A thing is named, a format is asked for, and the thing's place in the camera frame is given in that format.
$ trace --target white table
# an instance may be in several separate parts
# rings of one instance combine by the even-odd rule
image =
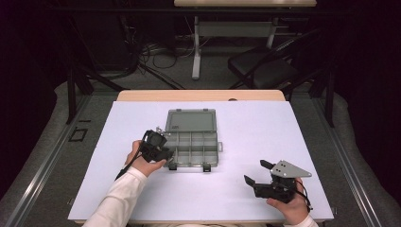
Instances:
[[[315,7],[316,0],[174,0],[176,7],[186,8],[308,8]],[[274,22],[200,22],[195,16],[195,56],[192,79],[200,78],[200,36],[219,37],[269,37],[271,47],[276,31]]]
[[[261,159],[272,163],[283,159],[311,172],[311,178],[304,178],[314,207],[311,215],[317,221],[333,218],[289,103],[242,100],[116,101],[69,219],[82,223],[92,215],[125,162],[132,140],[140,139],[146,130],[163,128],[168,110],[203,108],[217,112],[218,140],[224,147],[218,166],[212,167],[210,173],[203,173],[201,167],[179,167],[177,171],[162,168],[154,172],[130,222],[282,222],[283,216],[266,205],[264,199],[256,198],[253,189],[245,184],[244,175],[257,183],[270,182],[269,172],[259,164]]]

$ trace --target chair leg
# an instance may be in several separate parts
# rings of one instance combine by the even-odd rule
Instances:
[[[292,99],[292,93],[294,92],[294,90],[291,90],[288,94],[288,102],[291,102]]]

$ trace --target black cable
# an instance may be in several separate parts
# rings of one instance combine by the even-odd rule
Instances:
[[[139,67],[141,67],[142,69],[144,69],[145,71],[149,72],[150,74],[152,74],[155,78],[161,80],[162,82],[166,83],[167,85],[169,85],[171,88],[175,89],[175,90],[180,90],[181,89],[185,89],[184,87],[182,87],[182,85],[178,82],[176,82],[174,79],[170,78],[169,76],[167,76],[166,74],[163,74],[155,69],[152,69],[150,67],[147,67],[145,64],[143,63],[139,63]]]
[[[143,144],[145,143],[145,138],[147,137],[147,135],[148,135],[148,131],[145,132],[144,136],[142,137],[141,144],[139,145],[138,150],[135,152],[135,155],[133,155],[133,158],[131,159],[131,161],[130,161],[123,169],[120,170],[120,172],[118,173],[117,177],[115,178],[115,181],[116,181],[118,178],[120,178],[122,175],[124,175],[124,174],[128,171],[128,169],[130,168],[130,166],[133,164],[133,162],[134,162],[137,158],[141,157],[141,156],[138,155],[138,154],[139,154],[139,152],[142,150],[142,146],[143,146]]]

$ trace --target gray carpet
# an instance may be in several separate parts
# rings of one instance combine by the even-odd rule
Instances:
[[[192,58],[178,58],[172,67],[159,69],[178,81],[186,89],[227,89],[235,82],[235,77],[227,69],[227,57],[235,52],[247,49],[247,45],[234,46],[217,40],[202,49],[201,76],[192,80]],[[170,65],[174,60],[166,55],[155,59],[158,66]],[[154,67],[151,58],[147,65]],[[143,75],[137,70],[129,77],[116,79],[116,83],[135,90],[170,89],[150,74]],[[45,185],[26,215],[21,218],[23,226],[76,226],[67,220],[73,199],[80,187],[116,93],[94,81],[96,92],[87,99],[82,107],[73,129],[87,130],[83,141],[62,143],[60,156],[55,160],[51,174],[45,179]],[[0,226],[5,226],[15,207],[19,204],[38,169],[49,152],[60,142],[64,122],[67,119],[65,84],[57,89],[59,96],[57,107],[36,148],[32,151],[26,166],[11,186],[8,194],[0,201]],[[312,160],[323,184],[324,191],[332,207],[337,208],[335,219],[326,226],[370,226],[361,212],[355,191],[344,176],[336,154],[333,138],[327,133],[326,123],[321,118],[321,109],[317,99],[310,99],[305,90],[295,94],[291,105],[300,124]],[[335,98],[334,121],[336,133],[352,161],[357,176],[366,189],[366,195],[372,202],[381,226],[398,226],[401,222],[401,210],[394,200],[381,188],[372,170],[364,163],[355,146],[354,134],[347,115],[346,102]]]

